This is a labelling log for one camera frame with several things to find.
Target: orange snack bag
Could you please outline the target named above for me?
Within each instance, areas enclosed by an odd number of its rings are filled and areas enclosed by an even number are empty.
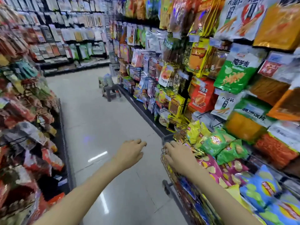
[[[293,80],[289,89],[267,115],[283,121],[300,121],[299,94],[300,75]]]
[[[205,86],[197,86],[194,89],[189,106],[204,113],[214,109],[218,96],[214,94],[215,87],[212,79],[201,78],[201,80]]]
[[[270,6],[255,37],[253,46],[296,49],[300,41],[300,3],[281,0]]]

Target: store shelf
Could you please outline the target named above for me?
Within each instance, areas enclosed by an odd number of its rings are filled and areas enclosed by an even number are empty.
[[[153,128],[153,130],[159,135],[160,138],[164,139],[168,136],[173,136],[173,133],[168,131],[166,127],[161,125],[159,122],[154,120],[154,115],[149,110],[144,108],[143,103],[137,101],[129,92],[123,87],[123,84],[118,85],[120,92],[125,98],[131,103],[136,111],[144,118],[145,121]]]
[[[58,152],[56,153],[57,156],[63,161],[65,164],[63,170],[57,175],[62,176],[62,179],[60,180],[62,184],[59,186],[59,189],[64,192],[65,194],[68,194],[73,188],[74,188],[74,178],[72,175],[71,171],[71,165],[70,165],[70,160],[69,160],[69,155],[68,155],[68,148],[66,144],[66,138],[65,138],[65,131],[64,131],[64,121],[63,121],[63,112],[62,112],[62,106],[61,102],[59,100],[59,114],[54,114],[54,123],[52,126],[57,130],[55,138],[52,140],[53,143],[58,148]]]
[[[66,73],[74,73],[77,71],[82,71],[82,70],[88,70],[88,69],[92,69],[92,68],[98,68],[98,67],[103,67],[103,66],[109,66],[110,61],[109,59],[103,60],[103,62],[94,64],[94,65],[90,65],[90,66],[80,66],[77,67],[75,69],[70,69],[70,70],[61,70],[61,71],[54,71],[54,72],[50,72],[50,73],[45,73],[44,76],[56,76],[56,75],[61,75],[61,74],[66,74]]]

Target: tiled floor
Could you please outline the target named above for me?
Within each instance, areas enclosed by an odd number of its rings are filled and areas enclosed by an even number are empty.
[[[124,97],[107,102],[101,96],[98,76],[108,72],[103,67],[47,78],[61,98],[76,185],[109,160],[123,141],[141,138],[148,143],[141,161],[98,197],[84,225],[186,225],[162,187],[162,180],[169,179],[160,161],[161,139]]]

